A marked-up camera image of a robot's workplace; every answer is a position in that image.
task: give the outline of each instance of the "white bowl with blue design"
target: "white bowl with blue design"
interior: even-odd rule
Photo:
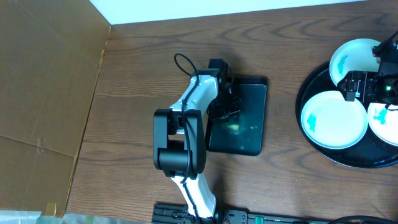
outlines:
[[[329,65],[333,83],[337,86],[349,71],[377,72],[379,64],[373,57],[372,47],[379,44],[380,42],[372,39],[356,39],[339,47]]]
[[[368,107],[368,121],[372,131],[386,143],[398,146],[398,106],[371,103]]]
[[[368,116],[357,99],[349,102],[339,91],[324,91],[306,102],[301,125],[304,133],[319,146],[345,149],[363,138]]]

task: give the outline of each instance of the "black cable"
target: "black cable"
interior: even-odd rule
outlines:
[[[195,205],[195,203],[193,203],[193,199],[192,199],[191,194],[189,193],[189,190],[188,190],[188,187],[187,187],[187,183],[183,183],[182,187],[185,189],[185,193],[187,193],[188,199],[189,199],[189,201],[192,204],[193,211],[195,212],[195,216],[196,216],[197,220],[200,222],[198,208],[197,208],[197,205]]]
[[[187,139],[187,151],[188,151],[188,164],[187,164],[187,171],[185,172],[184,178],[181,180],[181,184],[185,183],[185,181],[187,181],[188,176],[189,176],[189,172],[190,172],[190,168],[192,166],[192,161],[191,161],[191,145],[190,145],[190,141],[189,141],[189,135],[188,135],[188,128],[187,128],[187,119],[185,117],[185,113],[184,113],[184,106],[187,105],[187,101],[186,99],[189,98],[189,96],[193,93],[193,91],[195,90],[195,88],[199,85],[199,74],[198,74],[198,70],[196,68],[196,66],[193,64],[193,62],[185,55],[177,53],[174,55],[174,62],[177,65],[177,67],[179,69],[181,69],[181,71],[183,71],[184,73],[188,74],[189,76],[191,76],[187,71],[185,71],[180,64],[178,64],[177,62],[177,56],[181,56],[183,58],[185,58],[192,66],[195,75],[197,77],[197,80],[195,82],[195,85],[192,87],[192,89],[187,93],[187,95],[184,97],[184,99],[182,100],[182,106],[181,106],[181,116],[182,116],[182,124],[183,124],[183,128],[184,128],[184,134],[185,137]]]
[[[369,221],[372,223],[380,223],[380,224],[398,224],[397,222],[385,219],[385,218],[379,218],[379,217],[371,217],[367,215],[353,215],[353,216],[348,216],[348,217],[342,217],[338,218],[336,220],[333,220],[329,224],[339,224],[339,223],[344,223],[347,221],[353,221],[353,220],[364,220],[364,221]]]
[[[391,106],[391,103],[388,103],[384,107],[386,110],[389,110],[389,111],[398,111],[398,109],[389,109],[390,106]]]
[[[189,75],[189,76],[191,76],[191,74],[189,74],[187,71],[185,71],[185,69],[183,69],[183,68],[180,66],[180,64],[177,62],[177,56],[181,56],[181,57],[185,58],[185,59],[191,64],[192,68],[194,69],[195,75],[197,76],[197,82],[199,82],[198,70],[197,70],[197,68],[195,67],[195,65],[192,63],[192,61],[191,61],[187,56],[185,56],[185,55],[183,55],[183,54],[177,53],[177,54],[174,55],[174,62],[175,62],[175,64],[177,65],[177,67],[178,67],[179,69],[181,69],[181,71],[183,71],[185,74],[187,74],[187,75]]]
[[[389,37],[387,40],[381,42],[375,50],[380,54],[381,51],[383,51],[389,44],[390,41],[394,40],[394,37],[398,35],[398,31],[396,31],[391,37]]]
[[[188,161],[187,161],[187,171],[185,172],[184,178],[181,180],[180,183],[182,184],[183,188],[185,189],[185,193],[187,194],[187,197],[188,197],[189,201],[192,204],[193,211],[195,212],[195,216],[196,216],[195,222],[197,222],[197,221],[200,222],[200,217],[199,217],[197,206],[195,205],[195,202],[192,199],[192,196],[191,196],[191,194],[190,194],[190,192],[188,190],[187,183],[186,183],[186,181],[188,179],[188,176],[189,176],[189,173],[190,173],[191,166],[192,166],[192,161],[191,161],[191,144],[190,144],[190,141],[189,141],[189,134],[188,134],[188,128],[187,128],[187,118],[185,117],[185,113],[184,113],[184,107],[187,105],[186,99],[189,98],[189,96],[193,93],[195,88],[199,85],[199,74],[198,74],[198,70],[197,70],[196,66],[192,63],[192,61],[187,56],[185,56],[183,54],[180,54],[180,53],[177,53],[177,54],[174,55],[174,62],[177,65],[177,67],[179,69],[181,69],[181,71],[183,71],[187,75],[191,76],[187,71],[185,71],[178,64],[177,56],[181,56],[181,57],[185,58],[191,64],[191,66],[192,66],[192,68],[193,68],[193,70],[195,72],[195,75],[197,77],[195,85],[192,87],[192,89],[184,97],[184,99],[182,100],[182,106],[181,106],[182,125],[183,125],[183,128],[184,128],[184,134],[185,134],[185,138],[186,138],[186,141],[187,141]]]

